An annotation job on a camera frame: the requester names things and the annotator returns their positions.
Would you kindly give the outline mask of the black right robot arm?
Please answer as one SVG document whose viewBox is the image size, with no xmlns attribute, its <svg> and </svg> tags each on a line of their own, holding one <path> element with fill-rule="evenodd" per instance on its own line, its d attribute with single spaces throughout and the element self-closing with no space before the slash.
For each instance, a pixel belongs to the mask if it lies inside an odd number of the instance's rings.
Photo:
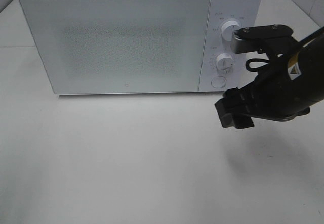
<svg viewBox="0 0 324 224">
<path fill-rule="evenodd" d="M 323 36 L 291 56 L 278 58 L 242 88 L 215 103 L 223 128 L 253 127 L 253 118 L 290 121 L 323 100 Z"/>
</svg>

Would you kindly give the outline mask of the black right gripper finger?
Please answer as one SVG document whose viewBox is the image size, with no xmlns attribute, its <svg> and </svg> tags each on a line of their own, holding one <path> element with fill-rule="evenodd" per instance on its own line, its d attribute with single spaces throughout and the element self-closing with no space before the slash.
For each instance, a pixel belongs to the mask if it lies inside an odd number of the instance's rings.
<svg viewBox="0 0 324 224">
<path fill-rule="evenodd" d="M 223 105 L 225 108 L 238 108 L 247 105 L 247 92 L 243 88 L 231 88 L 223 94 Z"/>
<path fill-rule="evenodd" d="M 223 100 L 217 101 L 215 103 L 215 108 L 223 128 L 233 127 L 236 129 L 246 129 L 254 127 L 251 117 L 235 115 L 234 113 L 228 111 L 223 103 Z"/>
</svg>

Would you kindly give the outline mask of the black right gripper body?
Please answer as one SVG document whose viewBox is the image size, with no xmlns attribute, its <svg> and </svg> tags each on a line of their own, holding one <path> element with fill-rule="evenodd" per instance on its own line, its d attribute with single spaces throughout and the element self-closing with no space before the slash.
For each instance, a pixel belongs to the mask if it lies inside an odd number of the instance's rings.
<svg viewBox="0 0 324 224">
<path fill-rule="evenodd" d="M 266 68 L 255 80 L 237 91 L 235 116 L 290 121 L 310 113 L 310 103 L 303 99 L 286 69 Z"/>
</svg>

